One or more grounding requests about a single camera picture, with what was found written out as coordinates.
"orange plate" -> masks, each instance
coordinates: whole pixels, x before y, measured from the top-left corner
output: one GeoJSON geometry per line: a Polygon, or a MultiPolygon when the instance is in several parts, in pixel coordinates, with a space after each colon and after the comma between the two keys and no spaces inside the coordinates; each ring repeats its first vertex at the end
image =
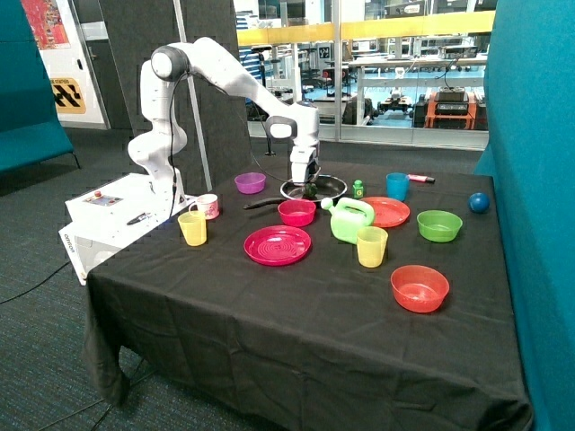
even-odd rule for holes
{"type": "Polygon", "coordinates": [[[397,199],[372,197],[362,198],[376,211],[376,220],[373,226],[394,227],[399,226],[410,216],[410,208],[397,199]]]}

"orange machine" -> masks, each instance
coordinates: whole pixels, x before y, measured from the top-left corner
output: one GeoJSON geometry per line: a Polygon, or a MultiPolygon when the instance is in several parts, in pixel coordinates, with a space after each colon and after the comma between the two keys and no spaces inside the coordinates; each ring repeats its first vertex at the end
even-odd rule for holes
{"type": "Polygon", "coordinates": [[[461,87],[444,87],[429,96],[425,128],[475,129],[475,94],[461,87]]]}

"pink bowl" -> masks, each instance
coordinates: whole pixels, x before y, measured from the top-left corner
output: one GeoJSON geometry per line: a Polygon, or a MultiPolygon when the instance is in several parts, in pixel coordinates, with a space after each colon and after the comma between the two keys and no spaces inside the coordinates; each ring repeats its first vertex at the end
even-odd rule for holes
{"type": "Polygon", "coordinates": [[[286,200],[279,204],[281,220],[288,226],[301,227],[313,222],[315,203],[305,199],[286,200]]]}

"purple bowl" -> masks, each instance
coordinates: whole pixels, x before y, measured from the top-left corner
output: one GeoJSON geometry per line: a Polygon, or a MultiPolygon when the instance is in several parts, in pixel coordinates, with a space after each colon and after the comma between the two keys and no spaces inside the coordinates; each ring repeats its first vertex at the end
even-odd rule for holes
{"type": "Polygon", "coordinates": [[[260,193],[266,186],[266,176],[259,172],[248,172],[238,175],[234,179],[240,193],[254,195],[260,193]]]}

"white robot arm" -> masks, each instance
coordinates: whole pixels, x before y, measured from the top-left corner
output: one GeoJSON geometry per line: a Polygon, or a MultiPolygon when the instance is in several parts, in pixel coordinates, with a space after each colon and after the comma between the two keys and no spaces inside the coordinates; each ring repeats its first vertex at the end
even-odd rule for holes
{"type": "MultiPolygon", "coordinates": [[[[268,114],[266,132],[275,138],[291,137],[291,180],[305,184],[319,173],[319,113],[309,103],[287,105],[276,99],[251,76],[225,48],[210,38],[194,43],[173,43],[157,49],[142,66],[141,102],[143,115],[153,129],[129,143],[130,157],[154,179],[154,187],[172,195],[174,169],[170,154],[186,145],[186,134],[170,115],[175,83],[182,76],[199,75],[230,96],[249,98],[268,114]]],[[[183,197],[177,172],[177,198],[183,197]]]]}

